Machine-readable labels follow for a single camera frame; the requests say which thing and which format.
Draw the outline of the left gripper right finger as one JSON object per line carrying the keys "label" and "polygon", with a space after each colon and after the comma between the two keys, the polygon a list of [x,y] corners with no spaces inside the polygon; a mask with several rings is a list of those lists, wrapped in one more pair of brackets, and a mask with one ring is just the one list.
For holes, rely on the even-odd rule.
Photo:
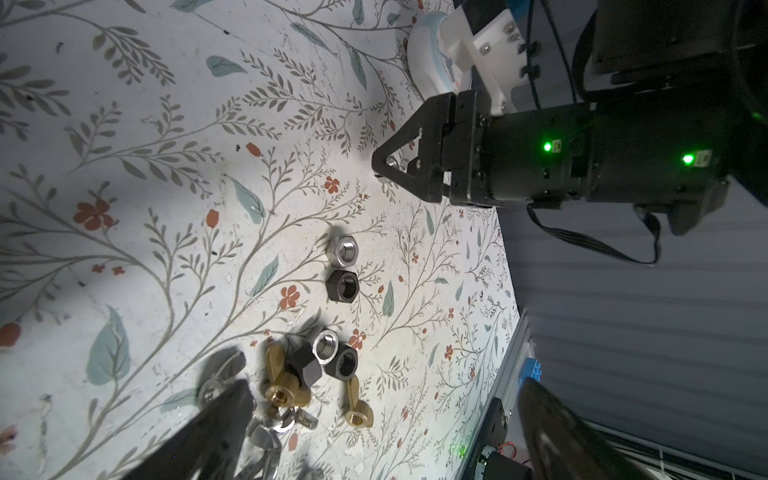
{"label": "left gripper right finger", "polygon": [[534,479],[650,479],[540,382],[527,378],[518,410]]}

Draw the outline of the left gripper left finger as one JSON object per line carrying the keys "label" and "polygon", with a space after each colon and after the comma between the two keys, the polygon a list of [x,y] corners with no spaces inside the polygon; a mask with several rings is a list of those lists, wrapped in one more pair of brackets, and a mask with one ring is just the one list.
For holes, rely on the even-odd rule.
{"label": "left gripper left finger", "polygon": [[234,478],[253,409],[248,382],[234,382],[126,477]]}

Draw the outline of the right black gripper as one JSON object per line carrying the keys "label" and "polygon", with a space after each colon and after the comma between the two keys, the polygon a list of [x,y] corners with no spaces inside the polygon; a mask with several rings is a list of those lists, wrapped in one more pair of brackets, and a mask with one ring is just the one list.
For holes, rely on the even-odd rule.
{"label": "right black gripper", "polygon": [[[441,94],[423,105],[372,154],[377,176],[420,200],[508,207],[547,207],[586,198],[599,179],[593,139],[597,110],[588,103],[494,117],[480,91]],[[388,163],[416,143],[405,170]],[[443,171],[450,180],[443,186]]]}

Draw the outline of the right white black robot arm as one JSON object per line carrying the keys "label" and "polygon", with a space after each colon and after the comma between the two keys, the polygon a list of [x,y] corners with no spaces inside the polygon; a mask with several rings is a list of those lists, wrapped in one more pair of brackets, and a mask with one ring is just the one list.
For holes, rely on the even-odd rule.
{"label": "right white black robot arm", "polygon": [[767,198],[767,5],[601,1],[565,59],[571,100],[519,112],[535,84],[534,6],[463,1],[421,18],[408,46],[424,103],[372,156],[419,199],[522,206],[627,204],[682,236],[731,180]]}

